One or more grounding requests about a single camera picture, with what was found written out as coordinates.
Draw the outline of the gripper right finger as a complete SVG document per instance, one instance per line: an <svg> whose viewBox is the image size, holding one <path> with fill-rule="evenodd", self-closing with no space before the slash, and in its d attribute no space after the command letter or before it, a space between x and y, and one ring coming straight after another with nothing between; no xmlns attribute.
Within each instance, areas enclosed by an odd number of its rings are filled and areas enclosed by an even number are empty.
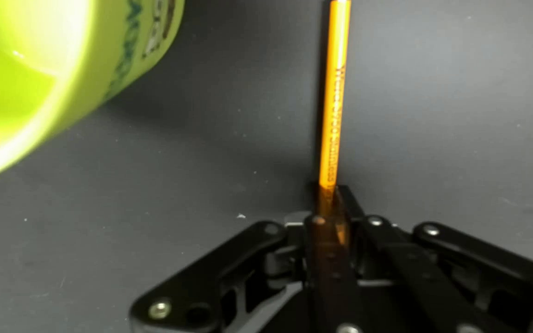
<svg viewBox="0 0 533 333"><path fill-rule="evenodd" d="M438 222L405 232L335 190L354 268L392 280L416 333L533 333L533 260Z"/></svg>

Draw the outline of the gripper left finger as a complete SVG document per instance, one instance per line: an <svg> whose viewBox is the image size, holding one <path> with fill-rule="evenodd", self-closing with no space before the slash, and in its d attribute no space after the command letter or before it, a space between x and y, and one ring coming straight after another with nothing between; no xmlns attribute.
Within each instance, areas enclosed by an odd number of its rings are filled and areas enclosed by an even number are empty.
<svg viewBox="0 0 533 333"><path fill-rule="evenodd" d="M299 292L256 333L365 333L347 241L335 229L353 215L362 212L341 185L330 216L248 226L137 298L132 333L235 333L294 283Z"/></svg>

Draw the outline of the orange pencil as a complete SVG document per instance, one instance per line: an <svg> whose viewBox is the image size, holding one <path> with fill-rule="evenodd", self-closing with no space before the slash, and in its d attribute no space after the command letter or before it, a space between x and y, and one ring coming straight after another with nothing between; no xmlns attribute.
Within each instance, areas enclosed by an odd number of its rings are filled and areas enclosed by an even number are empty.
<svg viewBox="0 0 533 333"><path fill-rule="evenodd" d="M338 217L338 187L343 99L353 0L328 0L327 43L323 78L323 112L319 157L318 213L332 217L342 245L349 242L349 226Z"/></svg>

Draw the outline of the yellow-green printed cup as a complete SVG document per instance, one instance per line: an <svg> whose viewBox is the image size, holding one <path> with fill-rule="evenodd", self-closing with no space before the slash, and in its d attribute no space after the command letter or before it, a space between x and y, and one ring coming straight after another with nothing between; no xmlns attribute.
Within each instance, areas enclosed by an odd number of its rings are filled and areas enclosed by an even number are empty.
<svg viewBox="0 0 533 333"><path fill-rule="evenodd" d="M186 0L0 0L0 172L152 69L185 8Z"/></svg>

